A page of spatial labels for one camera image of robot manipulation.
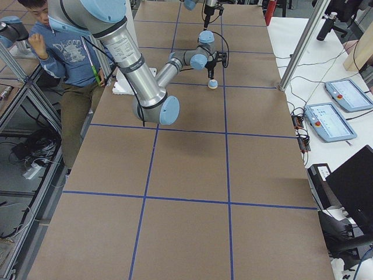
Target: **power strip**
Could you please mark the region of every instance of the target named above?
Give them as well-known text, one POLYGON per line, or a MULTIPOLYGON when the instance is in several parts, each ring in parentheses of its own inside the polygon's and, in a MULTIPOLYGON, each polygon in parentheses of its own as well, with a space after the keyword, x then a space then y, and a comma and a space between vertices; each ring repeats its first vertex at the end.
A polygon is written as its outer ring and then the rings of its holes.
POLYGON ((37 163, 32 163, 31 167, 22 174, 23 177, 25 177, 28 180, 31 180, 41 169, 41 166, 38 165, 37 163))

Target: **aluminum pole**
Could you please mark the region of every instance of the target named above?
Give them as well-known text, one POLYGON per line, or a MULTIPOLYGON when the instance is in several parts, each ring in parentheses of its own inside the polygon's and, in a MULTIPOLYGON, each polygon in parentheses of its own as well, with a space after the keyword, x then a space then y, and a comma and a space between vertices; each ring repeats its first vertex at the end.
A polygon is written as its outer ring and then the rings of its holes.
POLYGON ((311 36, 313 35, 316 27, 318 26, 319 21, 322 15, 324 14, 324 11, 329 5, 329 2, 330 0, 317 1, 314 12, 312 13, 311 18, 308 20, 307 25, 304 28, 303 34, 299 39, 299 42, 294 50, 294 54, 291 57, 289 65, 287 66, 285 73, 279 84, 279 90, 281 90, 282 92, 286 90, 286 87, 290 83, 291 77, 293 77, 293 74, 296 68, 298 67, 298 63, 302 58, 305 49, 307 48, 309 40, 311 39, 311 36))

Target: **brown table surface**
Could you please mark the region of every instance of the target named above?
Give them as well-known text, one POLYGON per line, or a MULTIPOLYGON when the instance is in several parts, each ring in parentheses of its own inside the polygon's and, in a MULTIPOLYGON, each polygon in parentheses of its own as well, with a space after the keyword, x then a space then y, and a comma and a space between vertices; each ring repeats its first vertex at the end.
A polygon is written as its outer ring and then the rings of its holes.
MULTIPOLYGON (((149 67, 196 47, 201 7, 141 3, 149 67)), ((229 66, 174 79, 173 125, 104 92, 28 279, 334 279, 262 9, 224 8, 229 66)))

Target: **black monitor screen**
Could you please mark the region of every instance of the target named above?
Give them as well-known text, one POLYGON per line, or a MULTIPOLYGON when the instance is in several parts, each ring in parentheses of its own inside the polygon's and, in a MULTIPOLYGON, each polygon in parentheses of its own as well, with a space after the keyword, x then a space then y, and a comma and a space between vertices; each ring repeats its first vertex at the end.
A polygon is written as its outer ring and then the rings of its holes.
POLYGON ((326 181, 363 233, 373 233, 373 149, 363 147, 326 181))

